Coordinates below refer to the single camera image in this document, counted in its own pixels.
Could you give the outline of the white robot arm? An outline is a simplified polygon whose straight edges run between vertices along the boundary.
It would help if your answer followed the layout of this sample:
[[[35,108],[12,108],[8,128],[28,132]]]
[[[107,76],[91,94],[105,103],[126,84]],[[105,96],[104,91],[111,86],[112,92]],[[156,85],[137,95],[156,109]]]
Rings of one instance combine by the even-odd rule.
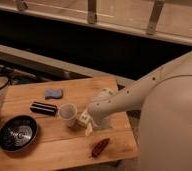
[[[192,171],[192,51],[87,106],[95,125],[137,109],[138,171]]]

